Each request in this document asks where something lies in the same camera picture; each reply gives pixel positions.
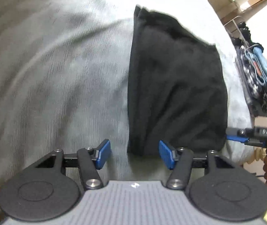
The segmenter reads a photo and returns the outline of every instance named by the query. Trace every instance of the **gray gripper base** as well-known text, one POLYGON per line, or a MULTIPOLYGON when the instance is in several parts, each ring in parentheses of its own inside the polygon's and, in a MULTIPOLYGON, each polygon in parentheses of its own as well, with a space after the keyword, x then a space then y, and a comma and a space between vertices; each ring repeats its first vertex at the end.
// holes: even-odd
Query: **gray gripper base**
MULTIPOLYGON (((4 225, 32 224, 8 218, 4 225)), ((85 192, 81 201, 59 218, 36 225, 263 225, 261 218, 230 223, 198 211, 181 191, 172 191, 160 181, 110 181, 100 190, 85 192)))

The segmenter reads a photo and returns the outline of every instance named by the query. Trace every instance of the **black garment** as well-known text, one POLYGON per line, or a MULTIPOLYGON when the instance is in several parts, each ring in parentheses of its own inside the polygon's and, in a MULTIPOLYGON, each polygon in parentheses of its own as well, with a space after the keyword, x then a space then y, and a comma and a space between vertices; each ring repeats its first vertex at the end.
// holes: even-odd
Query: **black garment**
POLYGON ((136 8, 128 76, 128 151, 158 155, 160 140, 202 152, 226 139, 227 91, 215 46, 176 19, 136 8))

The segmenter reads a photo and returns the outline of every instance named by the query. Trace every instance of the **blue rubber tip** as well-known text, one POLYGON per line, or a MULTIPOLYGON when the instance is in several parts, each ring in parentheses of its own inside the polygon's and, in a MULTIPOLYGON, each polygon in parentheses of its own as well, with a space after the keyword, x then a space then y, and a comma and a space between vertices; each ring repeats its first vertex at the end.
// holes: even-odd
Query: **blue rubber tip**
POLYGON ((173 170, 175 167, 175 160, 173 159, 172 151, 167 147, 167 145, 163 141, 160 141, 158 145, 158 150, 167 168, 173 170))
POLYGON ((238 142, 241 142, 241 143, 246 143, 249 140, 248 138, 245 138, 245 137, 232 136, 232 135, 227 135, 226 139, 227 140, 238 141, 238 142))
POLYGON ((95 161, 95 167, 97 170, 103 168, 110 154, 111 154, 111 142, 108 140, 105 143, 105 145, 99 150, 98 158, 95 161))

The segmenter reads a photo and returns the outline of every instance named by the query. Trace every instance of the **bed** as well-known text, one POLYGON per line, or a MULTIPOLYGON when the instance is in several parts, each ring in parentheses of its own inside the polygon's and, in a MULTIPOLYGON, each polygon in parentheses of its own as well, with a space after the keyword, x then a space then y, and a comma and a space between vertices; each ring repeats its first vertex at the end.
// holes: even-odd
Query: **bed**
MULTIPOLYGON (((228 126, 251 127, 231 40, 207 0, 0 0, 0 184, 54 149, 112 142, 108 180, 166 180, 159 158, 127 155, 127 75, 135 6, 176 17, 220 55, 228 126)), ((253 147, 228 141, 242 164, 253 147)), ((76 170, 68 175, 79 180, 76 170)))

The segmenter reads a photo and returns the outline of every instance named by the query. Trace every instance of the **folded black fabric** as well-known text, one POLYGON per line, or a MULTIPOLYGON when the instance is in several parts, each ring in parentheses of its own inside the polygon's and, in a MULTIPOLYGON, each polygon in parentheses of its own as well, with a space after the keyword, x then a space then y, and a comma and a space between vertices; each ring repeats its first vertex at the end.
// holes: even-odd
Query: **folded black fabric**
POLYGON ((158 155, 160 140, 221 150, 227 91, 215 46, 170 16, 136 7, 128 76, 128 151, 158 155))

